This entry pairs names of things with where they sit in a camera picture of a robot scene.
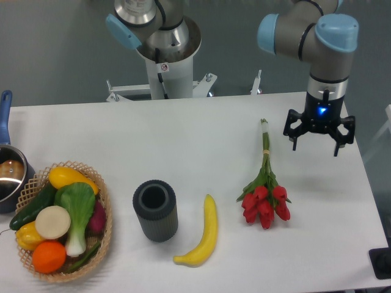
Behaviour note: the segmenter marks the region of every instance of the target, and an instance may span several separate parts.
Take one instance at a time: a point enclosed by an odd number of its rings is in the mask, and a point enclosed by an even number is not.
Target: toy vegetable
[[[68,232],[70,225],[69,213],[60,206],[48,206],[35,220],[35,229],[45,239],[60,238]]]
[[[35,229],[35,221],[25,224],[16,232],[18,245],[25,250],[35,250],[46,239]]]
[[[86,254],[83,256],[83,258],[80,259],[79,261],[76,261],[72,266],[70,266],[65,271],[65,273],[73,273],[73,272],[77,271],[78,269],[80,269],[84,264],[86,264],[90,259],[92,259],[93,256],[96,255],[96,253],[99,250],[100,244],[101,244],[100,241],[95,243],[95,245],[88,252],[86,252]]]
[[[99,187],[92,180],[75,169],[68,167],[56,167],[51,169],[49,181],[57,189],[75,182],[84,182],[91,186],[95,195],[99,192]]]
[[[48,206],[52,206],[57,192],[50,183],[47,183],[31,202],[17,213],[10,222],[10,228],[17,231],[23,225],[34,221],[39,212]]]
[[[93,214],[88,222],[88,228],[94,233],[101,233],[106,225],[106,211],[97,200],[93,209]]]
[[[32,254],[34,269],[40,273],[55,272],[63,266],[66,259],[65,247],[53,240],[42,242]]]
[[[260,216],[261,225],[269,229],[274,221],[274,211],[284,221],[290,219],[287,202],[291,203],[287,196],[287,190],[279,186],[276,176],[271,170],[270,164],[270,139],[268,122],[261,119],[263,159],[258,176],[243,189],[243,193],[236,201],[243,201],[243,216],[247,223],[254,223],[257,215]]]
[[[91,186],[83,182],[64,186],[57,191],[54,204],[66,209],[71,218],[65,243],[67,255],[71,257],[81,255],[86,250],[84,233],[95,206],[95,195]]]

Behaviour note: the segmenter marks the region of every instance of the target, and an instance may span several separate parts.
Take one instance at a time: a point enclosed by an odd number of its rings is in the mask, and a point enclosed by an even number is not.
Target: yellow bell pepper
[[[35,250],[39,244],[46,240],[35,229],[35,221],[22,226],[15,235],[18,245],[25,250]]]

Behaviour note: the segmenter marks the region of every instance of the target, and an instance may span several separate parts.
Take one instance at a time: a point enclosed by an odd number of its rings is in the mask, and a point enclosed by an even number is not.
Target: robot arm
[[[115,0],[115,15],[106,18],[111,34],[128,49],[136,49],[159,29],[183,21],[181,0]]]
[[[334,156],[353,143],[354,117],[340,118],[348,78],[357,48],[359,25],[348,15],[334,14],[341,0],[299,0],[285,15],[267,15],[258,29],[258,45],[272,54],[283,54],[311,64],[302,114],[288,113],[284,135],[293,141],[306,132],[329,134]],[[294,122],[301,124],[292,129]],[[338,126],[348,133],[342,135]]]

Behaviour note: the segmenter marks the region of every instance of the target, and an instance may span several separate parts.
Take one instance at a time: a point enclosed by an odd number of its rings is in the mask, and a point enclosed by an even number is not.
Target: light blue robot joint cap
[[[141,45],[140,40],[118,18],[109,14],[106,18],[106,26],[112,36],[124,47],[136,49]]]
[[[261,21],[258,28],[257,41],[258,46],[273,55],[276,54],[274,47],[274,35],[276,33],[276,24],[278,14],[269,14]]]
[[[322,16],[315,27],[318,40],[328,48],[342,53],[351,53],[357,49],[359,23],[345,14]]]

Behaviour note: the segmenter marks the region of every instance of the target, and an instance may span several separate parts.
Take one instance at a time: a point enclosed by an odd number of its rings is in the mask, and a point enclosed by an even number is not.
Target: saucepan
[[[16,209],[20,192],[35,173],[24,154],[10,145],[8,120],[11,102],[12,92],[4,91],[0,100],[0,214]]]

